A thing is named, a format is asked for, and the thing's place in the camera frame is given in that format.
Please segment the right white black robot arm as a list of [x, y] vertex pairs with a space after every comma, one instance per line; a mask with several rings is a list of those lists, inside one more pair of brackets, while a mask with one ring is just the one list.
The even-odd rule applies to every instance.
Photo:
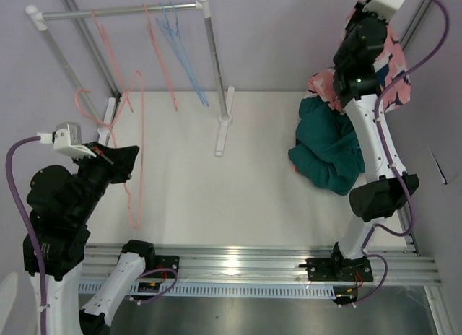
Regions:
[[419, 186], [409, 175], [394, 147], [374, 63], [384, 49], [388, 22], [358, 1], [345, 27], [334, 62], [334, 92], [356, 132], [365, 162], [363, 186], [349, 193], [353, 211], [344, 236], [333, 248], [331, 274], [347, 279], [356, 268], [369, 269], [365, 249], [374, 229], [402, 208]]

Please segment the teal shorts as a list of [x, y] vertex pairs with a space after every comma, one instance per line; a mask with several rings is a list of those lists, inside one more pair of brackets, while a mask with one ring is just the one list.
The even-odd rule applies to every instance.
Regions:
[[300, 102], [299, 118], [289, 160], [314, 186], [346, 196], [365, 172], [349, 117], [330, 109], [319, 97], [308, 97]]

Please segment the pink patterned shorts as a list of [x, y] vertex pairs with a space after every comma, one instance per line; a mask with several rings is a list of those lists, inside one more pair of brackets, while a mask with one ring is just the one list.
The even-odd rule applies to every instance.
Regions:
[[[345, 27], [353, 11], [354, 8], [346, 18]], [[384, 111], [393, 110], [396, 106], [407, 104], [411, 98], [411, 82], [409, 76], [404, 74], [408, 71], [404, 50], [398, 41], [396, 32], [389, 23], [387, 23], [387, 32], [383, 52], [374, 63], [380, 92], [377, 95], [371, 94], [379, 97], [387, 86], [391, 86], [389, 93], [385, 94], [383, 98], [382, 107]], [[337, 96], [334, 91], [334, 73], [333, 62], [332, 66], [309, 77], [308, 88], [303, 99], [319, 97], [330, 109], [342, 113], [352, 100], [362, 100], [367, 95], [361, 97]]]

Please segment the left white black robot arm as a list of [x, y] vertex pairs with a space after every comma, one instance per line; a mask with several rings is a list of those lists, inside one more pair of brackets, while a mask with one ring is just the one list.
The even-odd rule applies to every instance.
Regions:
[[75, 159], [71, 174], [61, 165], [39, 170], [30, 182], [30, 220], [44, 260], [49, 334], [109, 334], [110, 325], [129, 287], [157, 268], [154, 246], [130, 240], [93, 302], [78, 305], [87, 221], [111, 184], [131, 178], [138, 146], [110, 148], [97, 142], [86, 147], [92, 157]]

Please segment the blue wire hanger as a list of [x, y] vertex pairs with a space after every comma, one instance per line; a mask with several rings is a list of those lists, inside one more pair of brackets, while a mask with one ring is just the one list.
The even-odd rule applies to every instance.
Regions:
[[175, 17], [175, 24], [172, 26], [170, 24], [170, 20], [167, 15], [167, 9], [164, 4], [160, 5], [162, 8], [163, 18], [156, 19], [157, 26], [159, 27], [162, 34], [167, 39], [168, 43], [170, 44], [170, 48], [172, 49], [173, 53], [175, 54], [177, 60], [179, 61], [180, 65], [183, 67], [183, 70], [188, 77], [188, 80], [197, 94], [201, 104], [205, 107], [209, 107], [209, 101], [204, 94], [204, 91], [199, 84], [199, 81], [196, 77], [195, 71], [192, 67], [192, 63], [190, 58], [188, 57], [188, 52], [186, 47], [183, 43], [183, 38], [180, 31], [180, 25], [178, 20], [178, 12], [175, 7], [173, 7], [173, 13]]
[[175, 7], [173, 7], [173, 13], [175, 16], [175, 28], [170, 29], [170, 37], [173, 42], [173, 48], [175, 49], [177, 59], [179, 60], [181, 66], [183, 67], [183, 70], [185, 71], [194, 92], [197, 94], [199, 100], [201, 101], [201, 104], [204, 107], [209, 107], [209, 101], [206, 95], [204, 94], [204, 91], [202, 90], [201, 85], [199, 84], [195, 71], [192, 67], [191, 60], [188, 57], [188, 52], [183, 43], [179, 19], [178, 19], [178, 12]]

